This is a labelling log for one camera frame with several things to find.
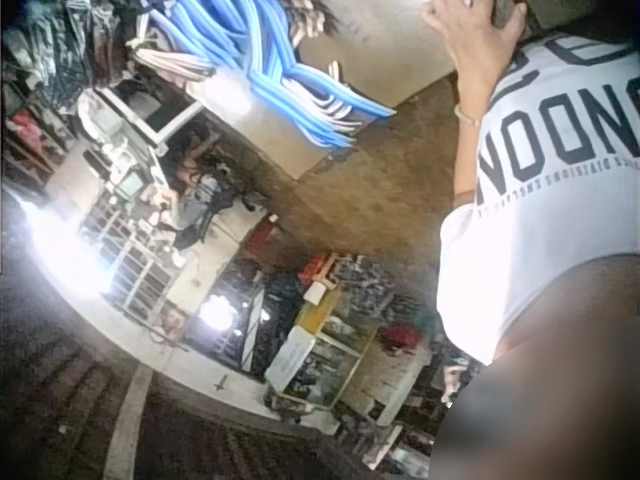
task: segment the person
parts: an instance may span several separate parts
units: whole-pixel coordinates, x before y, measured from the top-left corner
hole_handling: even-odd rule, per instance
[[[182,194],[170,187],[153,185],[144,197],[160,210],[160,222],[177,231],[197,224],[208,210],[215,212],[233,205],[236,192],[218,169],[204,169],[197,158],[209,150],[219,136],[210,135],[183,156],[175,178],[186,188]]]
[[[638,315],[640,63],[631,41],[557,33],[516,51],[492,0],[434,0],[458,73],[454,210],[437,304],[485,364],[538,335]]]

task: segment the floor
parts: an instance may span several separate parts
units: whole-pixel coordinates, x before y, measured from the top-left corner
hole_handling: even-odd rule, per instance
[[[311,252],[375,256],[401,290],[435,306],[439,227],[451,208],[457,122],[450,78],[398,107],[293,180],[245,150],[245,167],[280,225]]]

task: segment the red object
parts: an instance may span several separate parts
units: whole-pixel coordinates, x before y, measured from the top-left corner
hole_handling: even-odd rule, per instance
[[[247,241],[244,256],[255,259],[258,263],[265,260],[265,249],[269,243],[269,237],[276,228],[276,224],[269,217],[266,217],[253,231],[253,234]]]
[[[405,350],[414,350],[422,339],[422,334],[410,325],[392,325],[384,329],[383,335],[388,344]]]
[[[303,283],[303,285],[310,285],[313,283],[313,277],[316,276],[320,270],[322,270],[322,266],[326,261],[326,257],[324,255],[316,255],[311,257],[311,260],[304,267],[304,270],[298,274],[298,278]]]

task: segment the hand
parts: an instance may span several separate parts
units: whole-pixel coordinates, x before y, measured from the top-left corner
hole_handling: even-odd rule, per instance
[[[494,0],[433,0],[423,14],[447,46],[458,70],[460,106],[473,118],[485,114],[525,27],[526,4],[516,6],[503,29],[491,23],[493,5]]]

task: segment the shelf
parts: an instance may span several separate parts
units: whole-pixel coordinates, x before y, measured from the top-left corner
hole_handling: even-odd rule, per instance
[[[319,332],[316,335],[316,338],[319,338],[320,340],[324,340],[328,344],[333,345],[336,348],[339,348],[340,350],[342,350],[343,352],[348,353],[352,357],[360,358],[362,356],[361,353],[358,353],[355,350],[353,350],[352,348],[347,347],[346,345],[338,342],[336,339],[331,338],[329,335],[327,335],[325,333]]]

